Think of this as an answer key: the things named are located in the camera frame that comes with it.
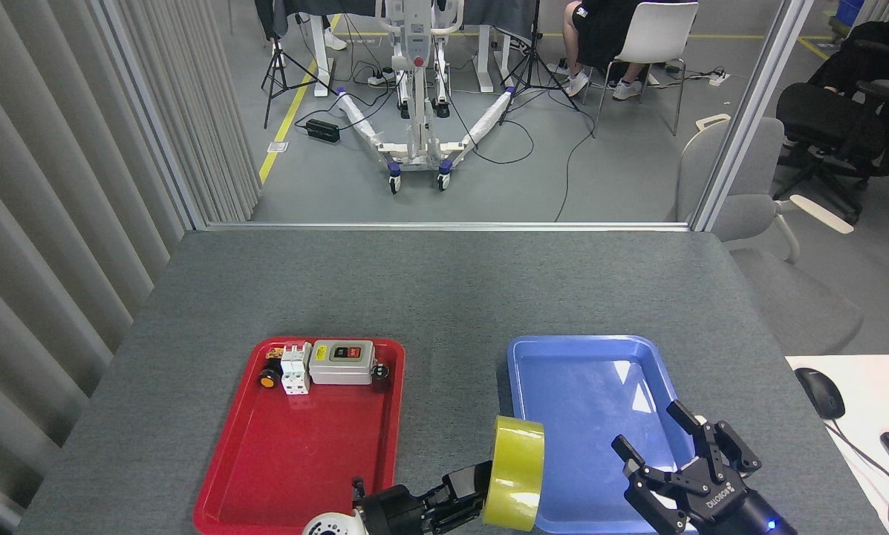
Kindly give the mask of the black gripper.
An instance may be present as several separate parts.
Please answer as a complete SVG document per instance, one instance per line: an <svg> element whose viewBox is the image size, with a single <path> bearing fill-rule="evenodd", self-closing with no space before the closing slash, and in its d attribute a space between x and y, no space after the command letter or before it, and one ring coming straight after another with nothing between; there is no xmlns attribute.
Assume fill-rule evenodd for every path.
<svg viewBox="0 0 889 535"><path fill-rule="evenodd" d="M701 423L679 400L672 401L667 413L693 439L697 457L708 463L713 483L722 484L729 472L738 476L756 472L761 460L725 421ZM797 534L797 529L780 515L756 490L726 481L722 487L710 487L709 494L688 494L683 509L670 509L657 495L674 499L679 492L692 490L692 480L678 472L649 467L624 435L611 443L625 463L625 477L630 481L625 501L658 534L681 534L688 518L699 534Z"/></svg>
<svg viewBox="0 0 889 535"><path fill-rule="evenodd" d="M482 461L449 472L442 485L420 496L405 485L394 485L360 500L360 514L369 534L444 534L481 515L489 493L492 461ZM433 499L433 505L427 501ZM435 511L435 528L426 518Z"/></svg>

